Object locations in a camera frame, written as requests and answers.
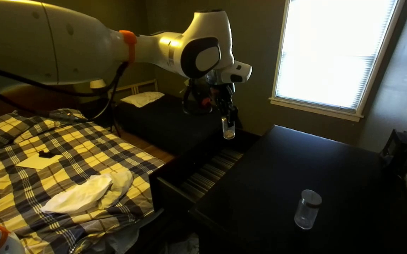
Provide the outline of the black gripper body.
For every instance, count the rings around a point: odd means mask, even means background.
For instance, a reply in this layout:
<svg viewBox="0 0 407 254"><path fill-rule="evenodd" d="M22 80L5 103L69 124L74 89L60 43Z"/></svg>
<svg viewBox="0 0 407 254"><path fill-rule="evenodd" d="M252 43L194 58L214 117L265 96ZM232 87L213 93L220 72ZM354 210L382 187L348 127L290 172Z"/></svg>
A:
<svg viewBox="0 0 407 254"><path fill-rule="evenodd" d="M183 96L183 110L187 114L210 114L217 110L223 118L234 124L238 117L238 108L234 104L234 84L189 79Z"/></svg>

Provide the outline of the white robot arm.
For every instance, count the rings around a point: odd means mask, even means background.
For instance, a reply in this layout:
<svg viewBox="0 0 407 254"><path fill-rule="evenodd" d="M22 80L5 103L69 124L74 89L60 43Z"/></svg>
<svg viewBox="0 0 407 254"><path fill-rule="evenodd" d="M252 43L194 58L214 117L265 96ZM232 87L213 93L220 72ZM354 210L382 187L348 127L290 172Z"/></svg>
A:
<svg viewBox="0 0 407 254"><path fill-rule="evenodd" d="M224 11L197 12L183 32L138 35L98 18L35 0L0 0L0 87L32 80L73 84L95 80L122 63L153 63L217 84L247 82L252 66L235 59Z"/></svg>

